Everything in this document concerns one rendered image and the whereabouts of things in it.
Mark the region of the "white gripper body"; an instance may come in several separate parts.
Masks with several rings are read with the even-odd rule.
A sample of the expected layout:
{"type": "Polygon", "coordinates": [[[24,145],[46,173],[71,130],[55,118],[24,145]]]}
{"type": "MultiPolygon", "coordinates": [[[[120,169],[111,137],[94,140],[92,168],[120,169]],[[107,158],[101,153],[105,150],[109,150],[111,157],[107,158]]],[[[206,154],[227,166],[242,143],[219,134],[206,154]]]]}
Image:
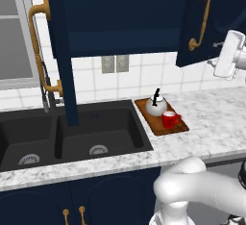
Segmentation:
{"type": "Polygon", "coordinates": [[[232,80],[239,70],[246,70],[246,36],[230,30],[226,35],[213,75],[232,80]]]}

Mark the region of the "grey wall outlet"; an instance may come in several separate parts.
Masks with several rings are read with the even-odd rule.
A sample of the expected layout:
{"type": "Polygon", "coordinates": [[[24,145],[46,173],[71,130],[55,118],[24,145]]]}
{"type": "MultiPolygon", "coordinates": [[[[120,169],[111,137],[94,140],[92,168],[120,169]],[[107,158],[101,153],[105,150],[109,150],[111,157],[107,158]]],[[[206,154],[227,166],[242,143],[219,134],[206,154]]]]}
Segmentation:
{"type": "Polygon", "coordinates": [[[119,55],[116,57],[116,71],[128,72],[129,71],[129,56],[119,55]]]}
{"type": "Polygon", "coordinates": [[[114,72],[114,56],[102,57],[102,72],[104,74],[114,72]]]}

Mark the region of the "navy base cupboard door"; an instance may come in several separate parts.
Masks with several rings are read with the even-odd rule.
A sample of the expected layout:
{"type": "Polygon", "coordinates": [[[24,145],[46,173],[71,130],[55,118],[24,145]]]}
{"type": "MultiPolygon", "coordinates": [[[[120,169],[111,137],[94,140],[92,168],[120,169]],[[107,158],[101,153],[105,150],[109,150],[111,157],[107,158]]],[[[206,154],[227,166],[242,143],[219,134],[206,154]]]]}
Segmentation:
{"type": "Polygon", "coordinates": [[[26,187],[0,192],[0,225],[76,225],[68,184],[26,187]]]}
{"type": "Polygon", "coordinates": [[[160,168],[153,167],[70,182],[77,224],[82,225],[84,206],[86,225],[149,225],[159,175],[160,168]]]}

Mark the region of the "grey framed window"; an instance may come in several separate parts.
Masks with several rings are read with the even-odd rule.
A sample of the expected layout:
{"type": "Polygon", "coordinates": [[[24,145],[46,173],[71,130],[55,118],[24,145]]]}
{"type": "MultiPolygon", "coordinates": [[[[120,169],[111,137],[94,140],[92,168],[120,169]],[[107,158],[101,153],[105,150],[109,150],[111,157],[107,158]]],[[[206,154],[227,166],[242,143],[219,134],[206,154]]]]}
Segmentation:
{"type": "Polygon", "coordinates": [[[28,21],[31,7],[32,0],[0,0],[0,90],[39,86],[28,21]]]}

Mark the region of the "black double sink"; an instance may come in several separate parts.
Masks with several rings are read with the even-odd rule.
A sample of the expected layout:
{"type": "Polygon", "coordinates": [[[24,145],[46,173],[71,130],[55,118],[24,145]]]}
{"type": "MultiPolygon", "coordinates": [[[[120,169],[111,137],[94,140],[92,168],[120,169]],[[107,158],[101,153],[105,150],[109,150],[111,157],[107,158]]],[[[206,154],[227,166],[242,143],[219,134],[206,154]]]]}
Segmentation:
{"type": "Polygon", "coordinates": [[[130,100],[80,105],[79,124],[63,107],[0,113],[0,172],[153,149],[130,100]]]}

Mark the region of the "dark grey tap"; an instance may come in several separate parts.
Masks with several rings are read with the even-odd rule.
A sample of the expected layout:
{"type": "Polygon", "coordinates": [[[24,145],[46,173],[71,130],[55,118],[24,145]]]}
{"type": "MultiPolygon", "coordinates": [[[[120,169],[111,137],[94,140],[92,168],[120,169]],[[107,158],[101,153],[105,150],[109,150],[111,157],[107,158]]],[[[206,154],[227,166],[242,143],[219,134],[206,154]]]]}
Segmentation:
{"type": "MultiPolygon", "coordinates": [[[[50,86],[51,85],[50,77],[48,75],[45,62],[42,63],[42,68],[44,71],[44,81],[48,86],[50,86]]],[[[43,108],[46,113],[54,111],[57,108],[58,104],[63,103],[63,99],[56,99],[54,93],[47,91],[43,85],[40,85],[40,89],[42,94],[43,108]]]]}

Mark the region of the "red mug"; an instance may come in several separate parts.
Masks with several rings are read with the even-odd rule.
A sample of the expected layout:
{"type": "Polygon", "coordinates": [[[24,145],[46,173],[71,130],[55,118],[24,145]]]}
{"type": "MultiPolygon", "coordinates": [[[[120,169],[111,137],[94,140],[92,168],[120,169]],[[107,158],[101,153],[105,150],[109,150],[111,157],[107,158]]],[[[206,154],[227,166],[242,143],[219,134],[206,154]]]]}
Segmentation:
{"type": "Polygon", "coordinates": [[[161,114],[161,120],[165,129],[173,129],[176,124],[181,122],[181,116],[175,112],[165,111],[161,114]]]}

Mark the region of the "navy wall cabinet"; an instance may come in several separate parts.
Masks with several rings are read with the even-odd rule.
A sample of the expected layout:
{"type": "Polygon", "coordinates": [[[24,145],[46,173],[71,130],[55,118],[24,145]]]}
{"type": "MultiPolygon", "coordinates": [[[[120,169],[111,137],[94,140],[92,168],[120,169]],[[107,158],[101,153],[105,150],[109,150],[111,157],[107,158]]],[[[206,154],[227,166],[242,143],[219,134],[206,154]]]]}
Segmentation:
{"type": "Polygon", "coordinates": [[[73,56],[178,49],[185,0],[63,1],[73,56]]]}

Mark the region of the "brown wooden tray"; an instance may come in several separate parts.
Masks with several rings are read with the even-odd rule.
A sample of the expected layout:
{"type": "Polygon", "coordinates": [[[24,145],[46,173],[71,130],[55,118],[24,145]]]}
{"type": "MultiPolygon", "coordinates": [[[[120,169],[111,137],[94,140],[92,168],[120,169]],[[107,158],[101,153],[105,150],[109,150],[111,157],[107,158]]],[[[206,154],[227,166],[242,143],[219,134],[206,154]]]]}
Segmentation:
{"type": "Polygon", "coordinates": [[[165,129],[162,125],[160,116],[152,116],[148,112],[146,112],[146,102],[147,98],[135,100],[135,104],[137,105],[138,109],[142,113],[143,117],[145,118],[155,136],[158,137],[163,135],[176,134],[187,132],[189,130],[189,128],[183,121],[181,121],[179,124],[176,124],[173,129],[165,129]]]}

